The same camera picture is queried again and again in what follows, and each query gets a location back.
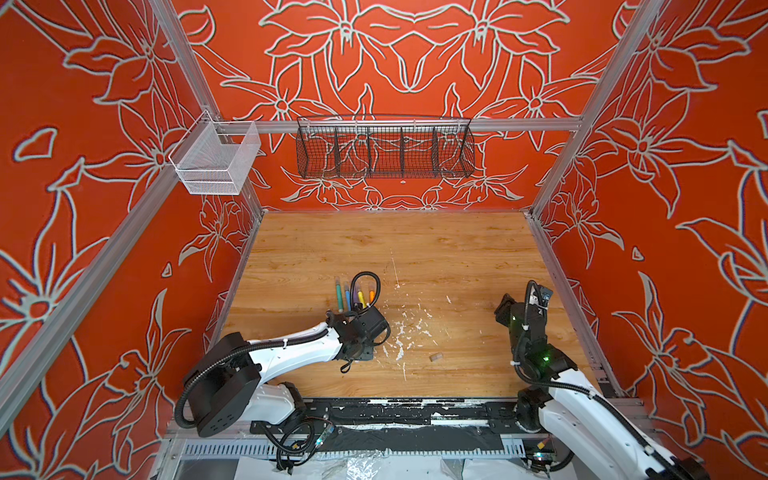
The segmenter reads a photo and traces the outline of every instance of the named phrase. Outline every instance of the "white metal basket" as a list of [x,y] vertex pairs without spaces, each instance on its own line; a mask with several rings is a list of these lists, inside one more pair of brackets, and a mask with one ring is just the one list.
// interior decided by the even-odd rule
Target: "white metal basket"
[[217,122],[203,113],[170,155],[176,173],[191,194],[237,195],[261,148],[253,122],[239,144],[223,143],[230,138],[220,135],[216,126]]

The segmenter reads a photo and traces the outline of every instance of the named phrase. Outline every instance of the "green marker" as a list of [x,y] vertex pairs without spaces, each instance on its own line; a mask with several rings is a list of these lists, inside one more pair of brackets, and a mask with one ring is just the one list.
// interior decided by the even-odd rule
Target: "green marker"
[[341,294],[341,280],[336,278],[336,301],[339,303],[339,312],[344,311],[344,297]]

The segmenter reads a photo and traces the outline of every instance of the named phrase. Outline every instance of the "red floral wallpaper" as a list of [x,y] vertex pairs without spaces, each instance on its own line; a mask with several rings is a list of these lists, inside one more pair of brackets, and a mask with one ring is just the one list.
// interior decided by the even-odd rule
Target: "red floral wallpaper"
[[[578,116],[637,2],[174,0],[230,120],[312,114]],[[480,134],[465,180],[302,180],[288,134],[251,180],[274,210],[529,206],[567,138]]]
[[[199,113],[146,0],[0,6],[0,373]],[[177,185],[0,439],[0,478],[145,478],[254,218]]]
[[622,387],[768,475],[768,5],[667,2],[542,218]]

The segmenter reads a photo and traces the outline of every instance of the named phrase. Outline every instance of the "wooden tabletop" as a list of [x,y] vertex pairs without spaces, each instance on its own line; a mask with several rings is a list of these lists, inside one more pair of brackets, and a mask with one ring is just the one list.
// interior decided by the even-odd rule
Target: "wooden tabletop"
[[[362,270],[381,277],[376,306],[392,325],[374,360],[345,375],[342,362],[314,364],[270,383],[293,382],[305,397],[510,397],[525,387],[493,311],[504,293],[522,300],[529,280],[553,284],[520,213],[270,212],[223,335],[268,339],[314,326],[337,310],[335,277],[349,282]],[[557,292],[547,334],[594,382]]]

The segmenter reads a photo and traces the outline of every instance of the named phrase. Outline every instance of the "black wire basket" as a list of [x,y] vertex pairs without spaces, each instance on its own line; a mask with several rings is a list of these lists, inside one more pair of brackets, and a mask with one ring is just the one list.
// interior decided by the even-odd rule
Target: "black wire basket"
[[301,117],[296,162],[303,178],[459,178],[475,172],[468,118]]

